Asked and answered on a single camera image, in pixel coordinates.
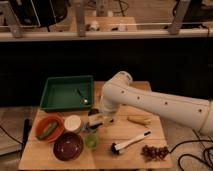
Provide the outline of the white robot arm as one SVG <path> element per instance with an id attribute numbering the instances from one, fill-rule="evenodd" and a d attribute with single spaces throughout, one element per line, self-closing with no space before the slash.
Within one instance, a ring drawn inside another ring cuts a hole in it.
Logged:
<path id="1" fill-rule="evenodd" d="M 131 86 L 132 76 L 119 71 L 104 83 L 99 111 L 113 116 L 121 105 L 157 114 L 203 135 L 213 135 L 213 100 L 146 91 Z"/>

